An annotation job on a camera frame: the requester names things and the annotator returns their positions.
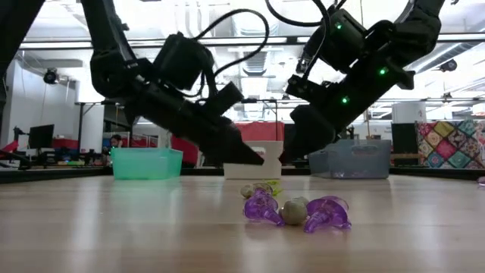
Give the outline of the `red machine part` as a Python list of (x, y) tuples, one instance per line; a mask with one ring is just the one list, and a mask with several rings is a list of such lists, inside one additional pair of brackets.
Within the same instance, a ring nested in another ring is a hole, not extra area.
[(5, 147), (0, 149), (0, 159), (6, 159), (16, 154), (19, 142), (17, 140), (12, 141)]

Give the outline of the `black computer monitor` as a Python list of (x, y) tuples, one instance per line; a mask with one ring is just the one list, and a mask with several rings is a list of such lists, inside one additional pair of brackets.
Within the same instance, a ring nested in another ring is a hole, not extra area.
[(31, 149), (52, 148), (54, 124), (31, 127), (28, 145)]

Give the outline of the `olive round ball toy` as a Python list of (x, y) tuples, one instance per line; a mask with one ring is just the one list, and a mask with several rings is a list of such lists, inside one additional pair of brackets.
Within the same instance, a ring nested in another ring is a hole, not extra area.
[(303, 196), (289, 199), (279, 209), (279, 215), (285, 224), (300, 225), (307, 219), (308, 203), (309, 201)]

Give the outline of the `grey translucent plastic bin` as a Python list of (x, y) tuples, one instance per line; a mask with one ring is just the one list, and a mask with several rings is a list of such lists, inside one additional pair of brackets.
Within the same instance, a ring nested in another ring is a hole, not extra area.
[(390, 140), (339, 140), (308, 155), (311, 175), (330, 179), (387, 179)]

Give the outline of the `white patterned cloth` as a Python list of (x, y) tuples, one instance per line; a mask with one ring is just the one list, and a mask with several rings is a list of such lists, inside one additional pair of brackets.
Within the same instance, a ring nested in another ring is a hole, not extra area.
[(171, 148), (171, 132), (162, 127), (158, 129), (158, 148)]

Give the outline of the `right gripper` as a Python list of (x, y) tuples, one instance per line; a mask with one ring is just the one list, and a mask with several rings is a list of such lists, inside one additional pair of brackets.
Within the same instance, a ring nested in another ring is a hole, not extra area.
[(383, 49), (357, 60), (338, 83), (314, 83), (291, 76), (286, 92), (308, 104), (297, 106), (290, 115), (294, 121), (290, 157), (326, 149), (336, 141), (336, 130), (350, 125), (391, 87), (413, 89), (415, 73), (404, 67), (415, 60), (416, 54), (403, 49)]

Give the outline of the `teal plastic bin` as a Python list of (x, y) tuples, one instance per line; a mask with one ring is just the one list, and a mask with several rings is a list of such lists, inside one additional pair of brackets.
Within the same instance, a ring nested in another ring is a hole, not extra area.
[(183, 153), (169, 148), (113, 148), (116, 180), (166, 180), (180, 176)]

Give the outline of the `white plastic bin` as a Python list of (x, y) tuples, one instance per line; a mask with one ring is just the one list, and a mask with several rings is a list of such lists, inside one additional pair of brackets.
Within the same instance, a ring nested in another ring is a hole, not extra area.
[(281, 178), (279, 157), (283, 141), (246, 141), (263, 159), (263, 165), (224, 164), (224, 177), (230, 180), (270, 180)]

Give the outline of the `silver ceiling air duct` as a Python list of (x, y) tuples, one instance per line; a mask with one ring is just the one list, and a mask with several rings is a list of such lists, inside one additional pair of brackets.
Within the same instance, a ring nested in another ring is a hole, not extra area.
[(417, 74), (428, 71), (431, 68), (437, 67), (480, 44), (481, 42), (439, 44), (430, 54), (409, 64), (406, 69), (415, 71)]
[[(271, 14), (264, 15), (268, 21), (269, 35), (277, 36), (279, 21)], [(235, 36), (253, 37), (264, 36), (265, 28), (262, 20), (250, 13), (237, 14), (232, 17)], [(275, 49), (270, 45), (262, 49), (257, 55), (242, 63), (242, 70), (248, 76), (262, 76), (266, 73)]]

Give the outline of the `white round column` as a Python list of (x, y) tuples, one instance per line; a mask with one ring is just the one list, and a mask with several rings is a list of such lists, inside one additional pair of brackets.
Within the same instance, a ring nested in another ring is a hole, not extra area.
[(416, 121), (427, 121), (425, 102), (399, 102), (393, 104), (392, 122), (394, 124), (413, 124)]

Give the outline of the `green plastic spider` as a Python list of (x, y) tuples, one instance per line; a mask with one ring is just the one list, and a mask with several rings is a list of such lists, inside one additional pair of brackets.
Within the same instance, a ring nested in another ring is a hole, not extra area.
[(266, 180), (265, 183), (271, 188), (272, 196), (278, 196), (283, 192), (280, 180)]

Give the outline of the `black overhead frame bar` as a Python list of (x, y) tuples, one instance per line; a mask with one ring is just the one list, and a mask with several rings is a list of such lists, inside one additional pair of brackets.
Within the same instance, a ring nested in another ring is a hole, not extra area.
[[(206, 46), (258, 46), (263, 42), (262, 37), (211, 37), (200, 39)], [(309, 36), (272, 36), (267, 40), (269, 46), (296, 46), (307, 43)], [(164, 45), (166, 39), (129, 39), (128, 44), (134, 49), (153, 49)], [(485, 33), (441, 33), (438, 42), (485, 42)], [(65, 41), (25, 41), (20, 44), (20, 50), (61, 50), (61, 49), (91, 49), (89, 40)]]

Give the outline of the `black flat panel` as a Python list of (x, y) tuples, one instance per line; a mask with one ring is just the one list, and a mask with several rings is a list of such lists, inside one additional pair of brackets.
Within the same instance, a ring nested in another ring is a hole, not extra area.
[(394, 153), (418, 152), (417, 134), (414, 124), (392, 124), (392, 143)]

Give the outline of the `colourful patchwork quilt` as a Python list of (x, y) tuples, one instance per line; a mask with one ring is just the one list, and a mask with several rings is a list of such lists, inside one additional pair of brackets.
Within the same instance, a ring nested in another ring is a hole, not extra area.
[(421, 165), (485, 169), (485, 121), (416, 122), (415, 131)]

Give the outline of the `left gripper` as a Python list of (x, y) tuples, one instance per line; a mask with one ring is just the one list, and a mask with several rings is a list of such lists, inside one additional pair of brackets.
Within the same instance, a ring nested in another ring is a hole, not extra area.
[(94, 52), (92, 85), (122, 104), (127, 119), (143, 117), (198, 146), (216, 162), (262, 165), (264, 159), (242, 140), (236, 125), (223, 116), (243, 96), (233, 83), (199, 103), (186, 100), (155, 73), (145, 58), (125, 59), (117, 50)]

